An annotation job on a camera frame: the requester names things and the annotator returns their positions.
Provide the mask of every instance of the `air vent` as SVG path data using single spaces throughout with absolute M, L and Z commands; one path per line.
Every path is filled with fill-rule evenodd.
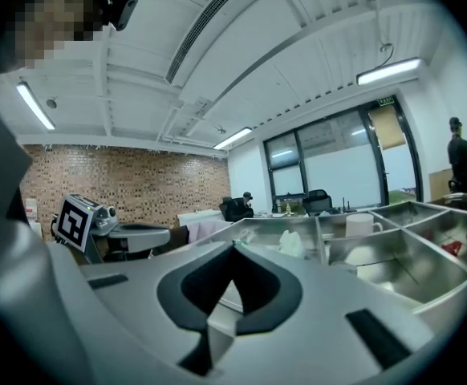
M 200 17 L 194 22 L 193 27 L 189 30 L 184 38 L 184 41 L 180 45 L 177 54 L 169 66 L 166 80 L 168 83 L 172 83 L 175 75 L 183 63 L 185 56 L 189 52 L 191 46 L 196 41 L 198 35 L 205 29 L 211 18 L 228 2 L 229 0 L 211 0 L 207 7 L 201 12 Z

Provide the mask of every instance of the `fluorescent light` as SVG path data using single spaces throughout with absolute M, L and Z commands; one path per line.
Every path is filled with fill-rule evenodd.
M 245 127 L 240 132 L 238 132 L 236 134 L 233 134 L 233 136 L 231 136 L 231 137 L 228 137 L 222 143 L 219 143 L 218 145 L 214 145 L 214 150 L 221 150 L 226 145 L 228 145 L 230 143 L 233 143 L 235 140 L 238 140 L 241 137 L 244 137 L 246 134 L 249 134 L 249 133 L 251 133 L 251 128 Z
M 30 109 L 33 111 L 35 116 L 39 118 L 41 123 L 48 128 L 48 130 L 55 130 L 54 124 L 50 121 L 50 119 L 47 117 L 47 115 L 43 112 L 41 107 L 38 105 L 38 102 L 35 100 L 34 96 L 32 95 L 32 91 L 30 91 L 30 88 L 28 87 L 27 83 L 20 83 L 16 86 L 16 90 L 18 90 L 18 93 L 23 97 L 25 100 L 25 103 L 30 107 Z
M 387 66 L 377 67 L 373 70 L 366 71 L 356 76 L 356 83 L 359 86 L 373 83 L 377 80 L 386 79 L 391 75 L 405 73 L 406 71 L 414 70 L 419 67 L 420 59 L 408 59 Z
M 272 157 L 275 158 L 275 157 L 285 156 L 286 154 L 291 154 L 292 152 L 293 152 L 292 150 L 282 151 L 282 152 L 279 152 L 278 154 L 272 155 Z

